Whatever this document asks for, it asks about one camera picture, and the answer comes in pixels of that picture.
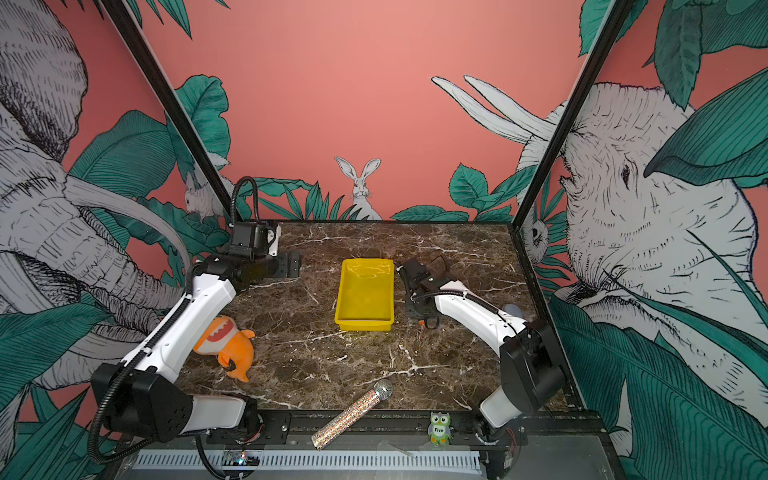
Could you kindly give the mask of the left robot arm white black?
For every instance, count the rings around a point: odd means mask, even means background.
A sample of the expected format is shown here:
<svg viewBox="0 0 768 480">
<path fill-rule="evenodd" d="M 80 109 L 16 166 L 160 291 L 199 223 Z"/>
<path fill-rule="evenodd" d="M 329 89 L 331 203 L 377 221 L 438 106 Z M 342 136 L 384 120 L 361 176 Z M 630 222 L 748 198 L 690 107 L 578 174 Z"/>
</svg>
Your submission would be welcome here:
<svg viewBox="0 0 768 480">
<path fill-rule="evenodd" d="M 190 395 L 176 381 L 194 346 L 238 293 L 262 279 L 296 278 L 300 268 L 296 251 L 255 259 L 211 255 L 193 266 L 181 299 L 147 338 L 93 374 L 98 410 L 89 443 L 104 428 L 149 443 L 205 431 L 227 442 L 256 440 L 264 424 L 256 401 Z"/>
</svg>

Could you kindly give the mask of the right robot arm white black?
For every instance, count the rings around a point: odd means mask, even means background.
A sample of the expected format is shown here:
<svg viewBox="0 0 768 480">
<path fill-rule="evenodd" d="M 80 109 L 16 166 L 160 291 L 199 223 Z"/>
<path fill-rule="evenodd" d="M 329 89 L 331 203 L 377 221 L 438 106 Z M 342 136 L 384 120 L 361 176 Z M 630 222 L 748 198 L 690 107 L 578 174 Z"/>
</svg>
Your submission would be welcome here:
<svg viewBox="0 0 768 480">
<path fill-rule="evenodd" d="M 451 318 L 499 359 L 500 386 L 480 403 L 474 419 L 480 441 L 496 441 L 503 428 L 539 411 L 568 383 L 561 342 L 546 321 L 527 320 L 514 305 L 496 307 L 453 275 L 435 275 L 415 258 L 395 270 L 404 285 L 408 318 Z"/>
</svg>

